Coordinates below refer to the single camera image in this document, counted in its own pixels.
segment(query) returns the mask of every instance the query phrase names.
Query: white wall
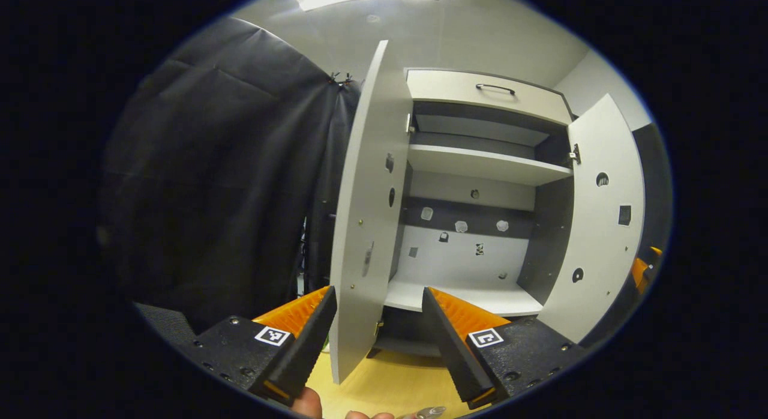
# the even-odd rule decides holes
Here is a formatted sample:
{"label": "white wall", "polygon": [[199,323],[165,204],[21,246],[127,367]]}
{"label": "white wall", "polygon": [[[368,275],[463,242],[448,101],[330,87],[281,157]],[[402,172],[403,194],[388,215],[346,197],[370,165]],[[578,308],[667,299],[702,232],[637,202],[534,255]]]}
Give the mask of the white wall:
{"label": "white wall", "polygon": [[609,93],[632,131],[651,122],[634,89],[594,50],[589,50],[573,71],[554,86],[554,90],[565,95],[574,115],[583,115],[604,94]]}
{"label": "white wall", "polygon": [[323,71],[362,80],[381,39],[404,67],[505,75],[551,88],[587,44],[520,0],[367,0],[304,12],[296,0],[255,0],[235,17],[293,45]]}

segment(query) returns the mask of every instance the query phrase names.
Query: metal handle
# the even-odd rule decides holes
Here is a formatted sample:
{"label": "metal handle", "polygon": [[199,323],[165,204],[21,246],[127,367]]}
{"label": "metal handle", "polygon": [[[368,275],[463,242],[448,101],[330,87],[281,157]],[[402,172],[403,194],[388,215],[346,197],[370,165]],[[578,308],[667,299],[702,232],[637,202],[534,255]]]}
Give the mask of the metal handle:
{"label": "metal handle", "polygon": [[481,83],[477,83],[477,85],[475,85],[475,88],[478,88],[478,89],[482,89],[482,88],[497,88],[497,89],[502,89],[502,90],[505,90],[505,91],[509,91],[510,95],[515,96],[515,91],[511,90],[510,88],[502,88],[501,86],[482,85]]}

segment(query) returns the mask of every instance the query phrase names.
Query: cabinet door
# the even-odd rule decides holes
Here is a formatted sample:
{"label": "cabinet door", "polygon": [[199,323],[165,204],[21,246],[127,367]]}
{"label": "cabinet door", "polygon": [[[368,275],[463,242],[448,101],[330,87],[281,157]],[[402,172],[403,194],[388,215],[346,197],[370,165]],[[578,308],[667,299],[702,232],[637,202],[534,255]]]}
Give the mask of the cabinet door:
{"label": "cabinet door", "polygon": [[338,313],[329,338],[337,384],[376,340],[400,218],[413,102],[387,43],[379,42],[362,86],[338,192],[330,277]]}
{"label": "cabinet door", "polygon": [[[637,254],[643,228],[643,171],[632,132],[606,94],[568,126],[574,212],[560,274],[539,320],[581,342],[611,307]],[[605,173],[607,184],[598,175]]]}

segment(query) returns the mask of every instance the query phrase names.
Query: cabinet back panel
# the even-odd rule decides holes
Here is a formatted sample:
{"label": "cabinet back panel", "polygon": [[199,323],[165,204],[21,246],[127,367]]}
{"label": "cabinet back panel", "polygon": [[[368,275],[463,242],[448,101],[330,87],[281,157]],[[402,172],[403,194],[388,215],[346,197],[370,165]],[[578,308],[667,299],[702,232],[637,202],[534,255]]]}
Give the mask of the cabinet back panel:
{"label": "cabinet back panel", "polygon": [[[519,238],[445,231],[406,225],[400,264],[395,278],[401,282],[477,291],[504,291],[516,285],[529,241]],[[482,244],[482,255],[477,255]]]}
{"label": "cabinet back panel", "polygon": [[[478,198],[472,197],[472,190],[478,190]],[[415,170],[407,195],[470,205],[533,211],[536,187]]]}
{"label": "cabinet back panel", "polygon": [[[406,209],[403,211],[405,225],[438,231],[455,232],[455,223],[457,220],[463,220],[468,225],[467,232],[473,235],[529,239],[534,227],[534,213],[529,211],[467,205],[419,197],[404,198],[403,208]],[[431,209],[431,219],[422,218],[424,208]],[[497,222],[500,220],[507,222],[507,230],[499,230]]]}

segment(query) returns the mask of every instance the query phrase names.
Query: wooden floor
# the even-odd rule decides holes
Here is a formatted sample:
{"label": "wooden floor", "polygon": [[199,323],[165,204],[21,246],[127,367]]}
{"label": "wooden floor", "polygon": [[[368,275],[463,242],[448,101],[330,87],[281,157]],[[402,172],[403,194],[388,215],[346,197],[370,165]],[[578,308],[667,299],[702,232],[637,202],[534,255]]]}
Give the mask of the wooden floor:
{"label": "wooden floor", "polygon": [[440,419],[470,413],[439,358],[381,351],[375,358],[363,359],[342,384],[334,384],[330,356],[321,353],[307,386],[320,395],[325,419],[343,419],[350,410],[399,417],[441,405],[446,410]]}

